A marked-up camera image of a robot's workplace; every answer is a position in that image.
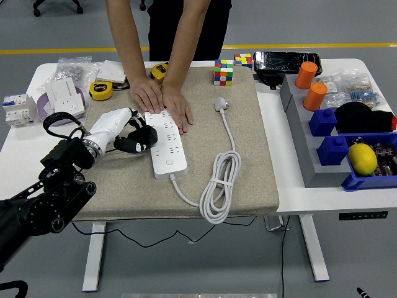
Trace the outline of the person's left hand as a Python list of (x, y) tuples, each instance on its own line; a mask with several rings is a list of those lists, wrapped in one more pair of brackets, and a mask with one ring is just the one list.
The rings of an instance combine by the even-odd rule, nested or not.
[(161, 92), (163, 103), (171, 113), (171, 116), (177, 125), (179, 134), (183, 135), (187, 133), (188, 125), (192, 125), (194, 122), (189, 104), (181, 94), (181, 89), (164, 83), (162, 85)]

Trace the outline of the person's right hand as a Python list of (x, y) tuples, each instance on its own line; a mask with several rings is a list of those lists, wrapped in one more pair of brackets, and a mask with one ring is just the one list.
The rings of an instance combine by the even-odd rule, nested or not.
[(131, 98), (143, 112), (159, 114), (164, 109), (162, 93), (158, 83), (143, 75), (128, 78)]

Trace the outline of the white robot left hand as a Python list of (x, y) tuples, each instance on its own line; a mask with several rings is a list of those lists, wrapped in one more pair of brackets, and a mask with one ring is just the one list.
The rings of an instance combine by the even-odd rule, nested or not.
[(141, 153), (148, 149), (145, 141), (136, 141), (130, 137), (120, 137), (123, 128), (130, 124), (143, 129), (146, 125), (142, 115), (131, 108), (122, 108), (102, 114), (99, 120), (90, 129), (88, 135), (83, 137), (83, 144), (89, 153), (98, 159), (103, 157), (108, 144), (113, 144), (116, 150), (127, 153)]

